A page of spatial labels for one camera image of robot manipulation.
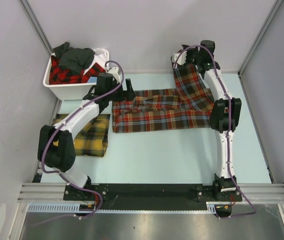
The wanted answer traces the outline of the red brown plaid shirt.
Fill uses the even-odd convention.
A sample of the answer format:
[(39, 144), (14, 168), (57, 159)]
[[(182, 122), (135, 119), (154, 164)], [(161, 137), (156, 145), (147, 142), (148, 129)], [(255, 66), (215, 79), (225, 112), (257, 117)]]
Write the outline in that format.
[(175, 88), (138, 90), (132, 101), (114, 102), (114, 133), (209, 127), (214, 99), (195, 65), (173, 69)]

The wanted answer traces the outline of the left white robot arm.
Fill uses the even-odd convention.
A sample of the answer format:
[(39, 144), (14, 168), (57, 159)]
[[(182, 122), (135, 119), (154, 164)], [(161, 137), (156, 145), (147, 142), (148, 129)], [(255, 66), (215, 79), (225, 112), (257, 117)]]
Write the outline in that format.
[(79, 107), (54, 125), (44, 125), (40, 130), (38, 161), (42, 168), (52, 168), (72, 187), (82, 200), (92, 194), (91, 179), (76, 165), (74, 140), (91, 120), (109, 105), (109, 102), (133, 100), (135, 92), (129, 78), (118, 81), (117, 73), (101, 73), (96, 84), (82, 98)]

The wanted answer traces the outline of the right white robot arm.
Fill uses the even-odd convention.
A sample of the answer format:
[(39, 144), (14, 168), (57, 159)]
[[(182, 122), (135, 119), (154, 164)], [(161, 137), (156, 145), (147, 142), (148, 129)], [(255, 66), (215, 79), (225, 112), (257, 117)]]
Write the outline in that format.
[(217, 143), (217, 168), (212, 194), (223, 201), (236, 193), (236, 176), (233, 167), (233, 136), (239, 124), (241, 99), (234, 98), (222, 79), (220, 65), (214, 59), (215, 42), (203, 40), (199, 45), (183, 45), (186, 62), (195, 65), (201, 78), (208, 84), (214, 99), (209, 124)]

